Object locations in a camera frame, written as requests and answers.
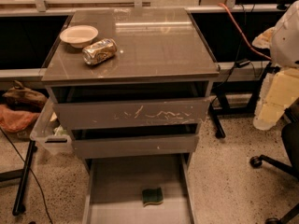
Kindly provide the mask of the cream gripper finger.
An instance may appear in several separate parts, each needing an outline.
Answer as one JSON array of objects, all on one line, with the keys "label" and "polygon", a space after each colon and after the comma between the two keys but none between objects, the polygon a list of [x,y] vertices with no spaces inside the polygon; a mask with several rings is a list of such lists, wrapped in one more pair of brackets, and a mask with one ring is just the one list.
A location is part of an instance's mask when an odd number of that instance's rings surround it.
[{"label": "cream gripper finger", "polygon": [[256,36],[252,41],[252,46],[258,49],[269,49],[274,31],[275,28],[271,27]]},{"label": "cream gripper finger", "polygon": [[298,98],[298,69],[288,68],[267,74],[254,112],[253,126],[262,131],[270,130]]}]

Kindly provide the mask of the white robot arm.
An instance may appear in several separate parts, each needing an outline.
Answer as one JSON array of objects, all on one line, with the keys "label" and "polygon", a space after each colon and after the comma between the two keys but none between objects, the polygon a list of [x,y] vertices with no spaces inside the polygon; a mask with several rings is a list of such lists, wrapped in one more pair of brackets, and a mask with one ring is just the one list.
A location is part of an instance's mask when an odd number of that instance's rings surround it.
[{"label": "white robot arm", "polygon": [[277,24],[259,36],[252,45],[264,48],[268,44],[272,64],[280,67],[275,74],[263,79],[253,125],[269,130],[299,98],[299,1],[290,5]]}]

